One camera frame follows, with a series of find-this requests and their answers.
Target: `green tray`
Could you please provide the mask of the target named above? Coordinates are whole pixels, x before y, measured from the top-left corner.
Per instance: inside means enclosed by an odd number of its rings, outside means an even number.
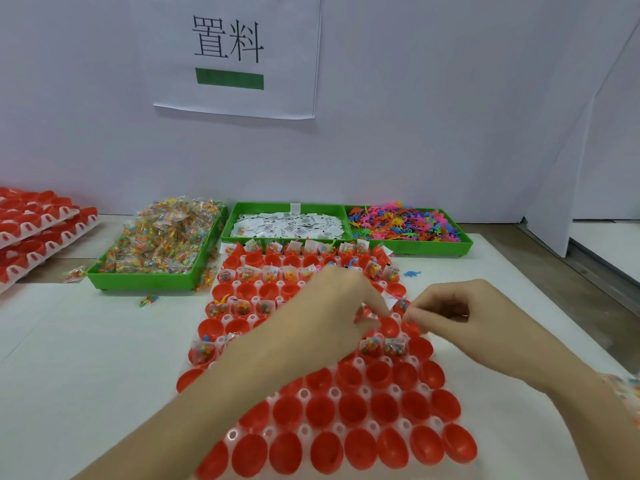
[[[349,211],[354,207],[361,207],[364,209],[364,205],[345,205],[344,211],[349,215]],[[461,242],[439,242],[439,241],[400,241],[400,240],[391,240],[388,239],[380,240],[380,239],[371,239],[369,242],[370,246],[375,247],[379,244],[382,244],[389,249],[391,249],[395,254],[413,254],[413,255],[423,255],[423,256],[459,256],[462,257],[466,255],[471,246],[473,246],[473,241],[467,234],[465,234],[460,226],[453,222],[453,219],[449,217],[449,215],[443,209],[425,209],[425,208],[416,208],[416,210],[437,210],[444,214],[444,217],[447,218],[449,224],[458,229],[458,233],[460,236]],[[344,242],[345,239],[339,239],[339,242]]]
[[[284,202],[238,202],[231,211],[231,216],[227,221],[227,225],[225,226],[224,231],[222,231],[222,242],[240,242],[245,244],[247,241],[254,239],[253,237],[231,237],[231,231],[234,228],[234,224],[237,222],[238,217],[241,214],[261,214],[263,212],[267,214],[274,214],[276,212],[288,212],[290,209],[291,204]],[[327,216],[338,217],[342,222],[342,229],[344,230],[344,234],[342,234],[340,241],[353,240],[351,226],[349,226],[349,220],[346,212],[344,211],[343,205],[303,203],[300,205],[300,214],[325,214]],[[264,242],[269,240],[270,239],[260,238],[256,239],[256,242],[260,243],[264,249]],[[290,241],[295,241],[295,239],[283,237],[278,239],[278,241],[286,244]],[[315,239],[315,241],[324,242],[325,244],[332,244],[334,242],[333,239]]]
[[[200,281],[200,276],[207,265],[211,250],[218,242],[222,229],[227,222],[228,209],[224,206],[213,223],[202,249],[186,274],[170,273],[99,273],[98,262],[105,259],[103,254],[87,272],[93,286],[100,290],[193,290]]]

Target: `tabletop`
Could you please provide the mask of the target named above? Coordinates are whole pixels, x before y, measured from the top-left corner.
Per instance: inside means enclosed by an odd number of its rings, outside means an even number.
[[[464,258],[394,258],[403,273],[419,273],[402,277],[408,298],[431,283],[487,279],[594,369],[627,375],[482,236],[472,239]],[[4,303],[11,306],[5,328],[13,334],[0,343],[1,476],[68,479],[175,395],[209,295],[162,296],[140,308],[144,292],[106,294],[88,280],[57,285],[62,288],[55,294],[42,288],[47,285],[26,286]],[[45,309],[36,306],[43,297]],[[20,302],[12,304],[14,298]],[[11,327],[9,322],[21,319],[23,327]],[[448,388],[460,400],[463,425],[478,443],[478,458],[471,465],[449,460],[432,468],[409,466],[394,472],[395,478],[586,478],[569,432],[546,396],[476,364],[444,339],[428,338]],[[334,476],[388,475],[377,465],[366,473],[341,468]]]

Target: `forearm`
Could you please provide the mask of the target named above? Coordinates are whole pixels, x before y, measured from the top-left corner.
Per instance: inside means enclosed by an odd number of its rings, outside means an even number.
[[[547,395],[564,419],[590,480],[640,474],[640,431],[596,372],[580,363],[551,380]]]
[[[188,478],[246,411],[284,385],[275,360],[265,347],[233,344],[212,369],[75,479]]]

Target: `chinese character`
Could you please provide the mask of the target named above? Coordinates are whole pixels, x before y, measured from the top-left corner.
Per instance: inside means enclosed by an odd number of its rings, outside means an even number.
[[[195,55],[228,59],[228,55],[222,55],[220,35],[225,35],[226,31],[222,30],[221,18],[203,18],[194,15],[193,26],[192,32],[199,32],[200,36],[200,53],[196,52]]]
[[[249,31],[249,33],[251,35],[253,35],[255,37],[255,44],[253,43],[253,40],[251,40],[251,37],[244,35],[244,30]],[[258,24],[254,23],[253,24],[253,30],[251,30],[249,27],[245,27],[244,25],[242,26],[242,28],[240,28],[240,22],[238,22],[236,20],[236,26],[231,25],[231,30],[233,31],[232,34],[229,34],[229,36],[233,37],[236,39],[236,42],[234,44],[233,49],[231,49],[231,53],[234,53],[234,50],[237,48],[238,49],[238,61],[242,60],[242,52],[246,52],[247,50],[254,50],[255,51],[255,62],[258,63],[259,62],[259,56],[258,53],[260,50],[263,50],[264,47],[258,44]],[[245,48],[246,44],[245,44],[245,40],[247,42],[249,42],[249,45],[251,45],[251,47]]]

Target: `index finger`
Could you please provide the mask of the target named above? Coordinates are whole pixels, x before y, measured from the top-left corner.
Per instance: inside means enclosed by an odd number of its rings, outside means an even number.
[[[429,310],[446,301],[456,301],[468,305],[471,298],[469,283],[468,281],[462,281],[430,285],[420,293],[418,298],[411,302],[410,308],[416,307]]]
[[[364,290],[363,303],[370,307],[371,311],[379,317],[388,317],[391,314],[385,299],[373,288],[372,284],[364,276],[362,277],[362,288]]]

